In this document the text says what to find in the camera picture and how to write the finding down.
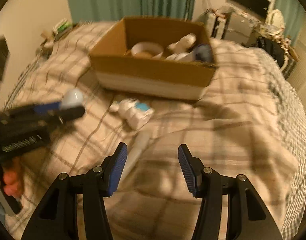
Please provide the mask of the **person's left hand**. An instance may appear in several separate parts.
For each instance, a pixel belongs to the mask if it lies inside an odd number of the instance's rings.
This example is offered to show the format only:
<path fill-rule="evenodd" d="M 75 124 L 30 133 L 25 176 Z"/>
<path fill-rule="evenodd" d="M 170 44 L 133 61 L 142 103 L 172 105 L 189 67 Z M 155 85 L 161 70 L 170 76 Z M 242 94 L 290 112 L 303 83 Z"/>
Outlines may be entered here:
<path fill-rule="evenodd" d="M 4 192 L 8 196 L 20 198 L 24 192 L 24 172 L 21 158 L 15 157 L 2 165 L 4 171 Z"/>

